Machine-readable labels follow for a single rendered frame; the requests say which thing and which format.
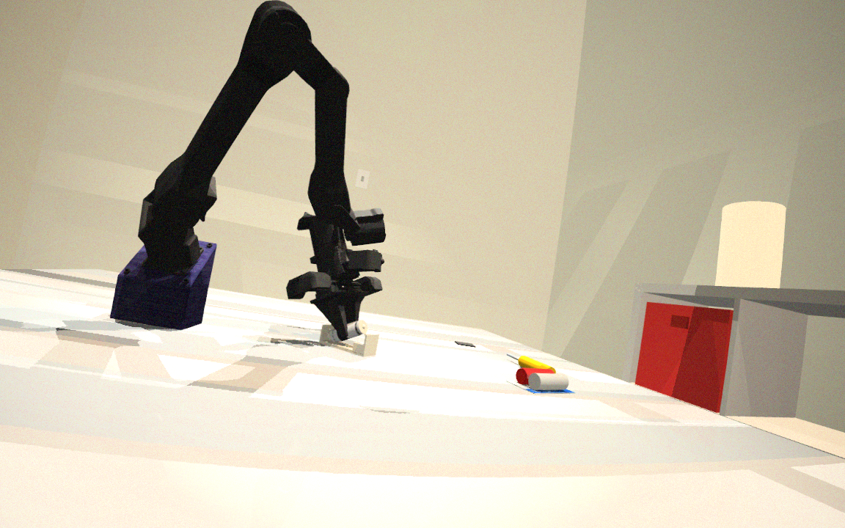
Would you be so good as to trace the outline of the white and black battery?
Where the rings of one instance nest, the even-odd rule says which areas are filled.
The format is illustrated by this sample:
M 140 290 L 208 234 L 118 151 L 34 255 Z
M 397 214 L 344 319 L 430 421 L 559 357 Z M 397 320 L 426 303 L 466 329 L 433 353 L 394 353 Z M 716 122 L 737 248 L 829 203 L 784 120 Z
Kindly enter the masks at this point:
M 332 329 L 331 332 L 332 342 L 338 343 L 342 342 L 343 340 L 358 337 L 358 335 L 367 333 L 367 324 L 364 320 L 348 323 L 348 336 L 344 338 L 342 338 L 341 335 L 339 335 L 335 329 Z

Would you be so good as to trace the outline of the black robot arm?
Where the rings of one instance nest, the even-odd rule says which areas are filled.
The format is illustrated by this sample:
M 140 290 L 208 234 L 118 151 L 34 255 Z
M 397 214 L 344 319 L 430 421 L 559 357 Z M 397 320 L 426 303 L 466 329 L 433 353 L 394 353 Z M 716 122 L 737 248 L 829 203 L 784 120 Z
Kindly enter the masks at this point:
M 311 39 L 307 21 L 290 4 L 267 1 L 255 10 L 237 67 L 190 146 L 143 199 L 144 268 L 184 275 L 195 264 L 204 249 L 193 227 L 217 199 L 213 173 L 265 93 L 293 70 L 315 90 L 315 164 L 307 190 L 315 215 L 304 213 L 296 230 L 310 230 L 312 249 L 345 238 L 351 245 L 384 243 L 384 213 L 353 210 L 343 176 L 348 80 Z

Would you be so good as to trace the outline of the yellow screwdriver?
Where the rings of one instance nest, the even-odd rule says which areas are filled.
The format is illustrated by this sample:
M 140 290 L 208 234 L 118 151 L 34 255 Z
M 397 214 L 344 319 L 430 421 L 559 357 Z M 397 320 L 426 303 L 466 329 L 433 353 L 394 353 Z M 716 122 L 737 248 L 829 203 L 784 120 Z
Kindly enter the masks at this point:
M 550 367 L 550 365 L 547 365 L 547 364 L 544 364 L 544 363 L 538 363 L 536 360 L 533 360 L 533 359 L 531 359 L 527 356 L 517 357 L 517 356 L 513 356 L 512 353 L 510 353 L 510 354 L 508 353 L 507 355 L 509 357 L 512 357 L 513 359 L 519 360 L 519 365 L 521 365 L 521 367 L 523 367 L 523 368 L 527 368 L 527 369 L 530 369 L 530 368 L 552 369 L 554 374 L 556 374 L 556 370 L 553 367 Z

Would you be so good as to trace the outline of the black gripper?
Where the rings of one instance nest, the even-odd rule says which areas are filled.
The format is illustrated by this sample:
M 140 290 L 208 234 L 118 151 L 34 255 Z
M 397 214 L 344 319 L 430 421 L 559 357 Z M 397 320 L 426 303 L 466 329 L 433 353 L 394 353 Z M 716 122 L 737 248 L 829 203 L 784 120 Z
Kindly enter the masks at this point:
M 309 271 L 291 279 L 286 285 L 286 293 L 288 298 L 303 298 L 306 292 L 315 292 L 315 298 L 310 303 L 325 315 L 344 338 L 348 336 L 348 323 L 359 321 L 362 300 L 382 290 L 382 285 L 376 277 L 356 279 L 359 275 L 354 271 L 345 270 L 345 274 L 337 275 L 334 264 L 337 245 L 341 246 L 343 252 L 348 249 L 346 243 L 326 243 L 315 248 L 310 263 L 316 264 L 318 272 Z

